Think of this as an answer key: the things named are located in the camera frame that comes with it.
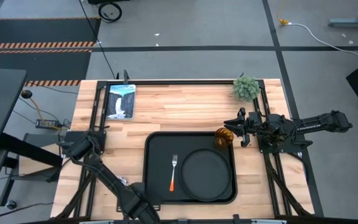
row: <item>white cable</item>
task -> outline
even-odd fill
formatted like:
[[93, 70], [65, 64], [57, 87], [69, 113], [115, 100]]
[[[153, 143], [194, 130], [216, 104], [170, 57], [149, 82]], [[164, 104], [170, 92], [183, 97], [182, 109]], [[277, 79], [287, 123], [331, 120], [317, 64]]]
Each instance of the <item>white cable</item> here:
[[339, 50], [339, 51], [341, 51], [341, 52], [347, 52], [347, 53], [354, 54], [354, 55], [358, 56], [358, 53], [356, 53], [356, 52], [353, 52], [353, 51], [350, 51], [350, 50], [339, 49], [339, 48], [337, 48], [337, 47], [335, 47], [335, 46], [332, 46], [332, 45], [329, 44], [329, 43], [325, 43], [324, 41], [319, 40], [317, 37], [315, 37], [315, 36], [311, 33], [311, 31], [309, 30], [309, 28], [307, 28], [307, 26], [305, 26], [305, 25], [302, 25], [302, 24], [293, 24], [293, 23], [291, 23], [291, 22], [288, 23], [288, 24], [285, 24], [285, 25], [286, 25], [286, 26], [301, 26], [301, 27], [307, 29], [307, 30], [309, 31], [310, 35], [311, 35], [315, 40], [317, 40], [318, 42], [320, 42], [320, 43], [322, 43], [322, 44], [325, 44], [325, 45], [327, 45], [327, 46], [330, 46], [330, 47], [332, 47], [332, 48], [334, 48], [334, 49], [336, 49], [336, 50]]

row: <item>concrete floor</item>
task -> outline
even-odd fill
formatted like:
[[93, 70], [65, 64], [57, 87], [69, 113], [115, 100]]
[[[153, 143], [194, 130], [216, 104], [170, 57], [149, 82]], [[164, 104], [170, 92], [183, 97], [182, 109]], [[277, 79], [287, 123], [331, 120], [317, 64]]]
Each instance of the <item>concrete floor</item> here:
[[[272, 17], [279, 0], [269, 0]], [[88, 16], [97, 8], [84, 3]], [[259, 0], [131, 0], [119, 2], [123, 16], [114, 24], [101, 24], [99, 38], [104, 47], [183, 45], [272, 46], [262, 1]], [[334, 45], [358, 46], [358, 29], [327, 26], [334, 17], [358, 15], [358, 0], [287, 0], [282, 17], [308, 26], [320, 39]], [[81, 17], [77, 0], [5, 0], [0, 18]], [[320, 46], [301, 27], [279, 27], [281, 46]], [[244, 72], [256, 78], [281, 78], [273, 51], [168, 51], [108, 52], [113, 70], [126, 69], [131, 78], [235, 78]], [[358, 218], [358, 99], [345, 77], [358, 67], [358, 57], [342, 52], [284, 52], [284, 62], [301, 117], [331, 110], [344, 112], [354, 127], [346, 134], [306, 135], [314, 176], [326, 217]], [[87, 79], [111, 78], [103, 56], [92, 53]], [[318, 91], [312, 86], [319, 86]], [[77, 91], [78, 87], [56, 87]], [[44, 88], [32, 88], [44, 110], [61, 121], [71, 119], [75, 96]], [[37, 115], [19, 101], [15, 110], [35, 121]], [[25, 133], [54, 133], [12, 114], [5, 132], [22, 138]], [[56, 183], [15, 184], [11, 198], [19, 206], [53, 201]], [[0, 223], [45, 220], [51, 206], [34, 207], [0, 218]]]

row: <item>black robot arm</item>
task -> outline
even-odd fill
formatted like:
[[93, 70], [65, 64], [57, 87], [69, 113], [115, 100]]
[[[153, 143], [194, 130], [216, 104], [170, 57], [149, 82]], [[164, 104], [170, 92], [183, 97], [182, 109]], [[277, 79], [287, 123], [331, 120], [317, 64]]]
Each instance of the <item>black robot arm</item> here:
[[[63, 147], [63, 153], [69, 156], [74, 164], [83, 166], [88, 170], [89, 174], [69, 205], [56, 218], [66, 218], [69, 216], [75, 203], [78, 203], [79, 198], [89, 184], [90, 178], [95, 176], [117, 197], [124, 215], [132, 219], [138, 218], [145, 224], [160, 223], [158, 213], [145, 197], [144, 184], [134, 183], [130, 186], [125, 186], [121, 180], [103, 164], [99, 156], [103, 150], [100, 148], [101, 139], [101, 133], [89, 130], [73, 144], [60, 144], [60, 146]], [[81, 162], [80, 159], [86, 154], [90, 154], [90, 157], [84, 162]]]
[[241, 146], [246, 147], [250, 143], [249, 134], [263, 137], [263, 143], [268, 147], [278, 148], [285, 141], [291, 140], [292, 144], [300, 145], [300, 148], [309, 146], [311, 141], [297, 141], [298, 134], [312, 133], [316, 131], [330, 131], [344, 133], [353, 127], [348, 122], [346, 115], [339, 111], [332, 111], [319, 116], [289, 120], [284, 115], [268, 114], [266, 121], [262, 122], [261, 114], [250, 112], [246, 118], [246, 110], [241, 108], [237, 118], [224, 121], [224, 126], [236, 136], [242, 137]]
[[339, 111], [331, 111], [319, 116], [293, 121], [297, 124], [298, 134], [313, 133], [326, 130], [333, 133], [345, 133], [353, 125], [348, 122], [346, 115]]

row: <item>fork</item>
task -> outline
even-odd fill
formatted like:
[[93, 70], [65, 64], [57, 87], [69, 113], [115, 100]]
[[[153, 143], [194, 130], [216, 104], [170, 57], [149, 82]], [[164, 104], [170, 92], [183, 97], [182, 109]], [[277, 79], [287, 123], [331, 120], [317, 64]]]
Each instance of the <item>fork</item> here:
[[169, 191], [173, 192], [173, 177], [175, 175], [175, 166], [177, 166], [177, 163], [178, 163], [178, 155], [173, 155], [173, 158], [172, 158], [172, 166], [173, 166], [173, 169], [172, 169], [172, 179], [171, 179], [171, 186], [169, 187]]

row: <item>yellow connector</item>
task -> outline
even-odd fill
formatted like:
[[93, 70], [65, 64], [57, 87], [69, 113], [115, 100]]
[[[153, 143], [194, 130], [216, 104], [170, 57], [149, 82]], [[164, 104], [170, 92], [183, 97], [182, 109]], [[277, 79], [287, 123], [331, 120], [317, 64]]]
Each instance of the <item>yellow connector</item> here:
[[286, 20], [286, 19], [278, 19], [281, 23], [281, 25], [286, 25], [288, 24], [290, 21]]

